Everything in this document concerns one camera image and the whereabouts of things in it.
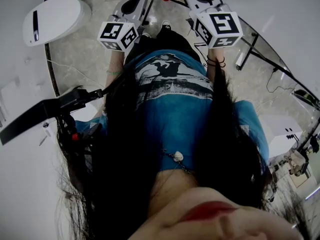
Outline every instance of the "graphic print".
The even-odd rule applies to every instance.
[[[129,45],[136,39],[137,33],[135,31],[135,28],[132,27],[128,33],[124,35],[124,37],[121,39],[121,43],[123,44],[124,48],[127,49]]]
[[[107,41],[100,41],[103,43],[103,45],[110,50],[117,50],[117,51],[122,51],[120,46],[116,42],[107,42]]]
[[[120,23],[107,23],[100,38],[117,39],[123,24]]]
[[[200,22],[200,20],[197,18],[195,23],[195,31],[202,37],[204,42],[209,45],[210,41],[212,39],[212,34],[209,32],[209,30]]]
[[[174,54],[162,54],[143,62],[136,68],[136,78],[141,86],[138,105],[146,92],[147,100],[169,94],[212,99],[212,83]]]
[[[218,35],[239,33],[239,29],[230,13],[210,14],[210,18]]]

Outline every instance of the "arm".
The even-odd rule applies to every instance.
[[[111,52],[111,58],[109,68],[107,70],[107,77],[105,81],[105,87],[108,87],[113,80],[115,80],[124,70],[125,53],[122,51],[113,50]],[[105,105],[98,110],[94,118],[99,118],[102,115]]]
[[[213,66],[213,63],[212,61],[216,62],[222,62],[220,63],[220,66],[224,66],[225,63],[223,62],[224,61],[224,49],[223,48],[216,48],[216,49],[209,49],[208,50],[208,68],[207,68],[207,71],[206,71],[206,77],[210,79],[210,81],[212,83],[215,82],[215,75],[216,75],[216,67]]]

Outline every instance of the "bracelet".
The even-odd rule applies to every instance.
[[[220,62],[220,63],[223,63],[223,64],[224,64],[223,66],[220,66],[220,68],[225,68],[225,67],[226,67],[226,63],[224,63],[224,62]],[[217,64],[210,64],[208,60],[206,61],[206,64],[207,64],[207,65],[210,65],[210,66],[213,66],[213,67],[216,67],[216,66],[217,66]]]
[[[122,74],[122,71],[118,71],[118,72],[110,72],[110,71],[106,71],[106,73],[108,74],[108,75],[112,75],[112,76],[117,76],[117,75],[120,75],[120,74]]]
[[[223,61],[219,62],[218,60],[212,60],[212,59],[210,59],[208,56],[206,56],[206,57],[207,57],[208,61],[211,61],[211,62],[213,62],[213,63],[217,63],[217,62],[218,62],[219,64],[224,63],[225,60],[226,60],[226,58],[223,57]]]

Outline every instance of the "marble floor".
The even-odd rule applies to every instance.
[[[60,64],[53,64],[60,93],[78,85],[95,85],[101,88],[106,81],[106,70],[109,67],[111,52],[97,41],[97,35],[101,23],[107,20],[120,0],[84,1],[92,9],[89,23],[73,34],[49,44],[52,60]],[[160,30],[162,21],[166,19],[171,22],[172,30],[183,35],[192,45],[202,42],[192,30],[190,31],[190,25],[186,21],[189,18],[188,11],[180,4],[155,0],[148,14],[147,20],[150,24],[146,26],[146,31],[151,36],[155,36]],[[252,42],[254,31],[246,24],[242,24],[242,27],[244,38]],[[256,48],[266,58],[284,66],[281,59],[262,38],[258,39]],[[313,125],[317,123],[320,113],[291,95],[292,89],[287,88],[298,88],[299,86],[296,86],[296,83],[289,77],[282,77],[280,71],[273,74],[268,88],[273,91],[281,86],[287,90],[278,88],[273,93],[269,93],[266,86],[273,72],[273,67],[263,60],[251,55],[243,70],[238,71],[236,61],[241,53],[245,54],[248,49],[249,47],[243,41],[239,41],[234,47],[225,49],[226,71],[231,78],[234,96],[237,100],[251,101],[258,115],[292,116],[304,130],[303,135],[306,136]],[[204,53],[207,52],[204,47],[201,47],[201,50]]]

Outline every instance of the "teal t-shirt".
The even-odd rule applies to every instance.
[[[193,170],[192,154],[213,102],[213,83],[206,77],[203,65],[177,50],[157,50],[136,64],[136,79],[141,80],[137,113],[148,92],[145,101],[148,135],[161,141],[166,153],[182,153],[183,165]],[[247,130],[267,162],[268,143],[253,105],[248,101],[239,101],[235,103],[235,108],[240,125]],[[85,131],[92,123],[102,123],[101,134],[108,134],[105,115],[90,122],[76,121],[76,128],[79,132]],[[176,167],[177,163],[171,157],[163,156],[161,171]]]

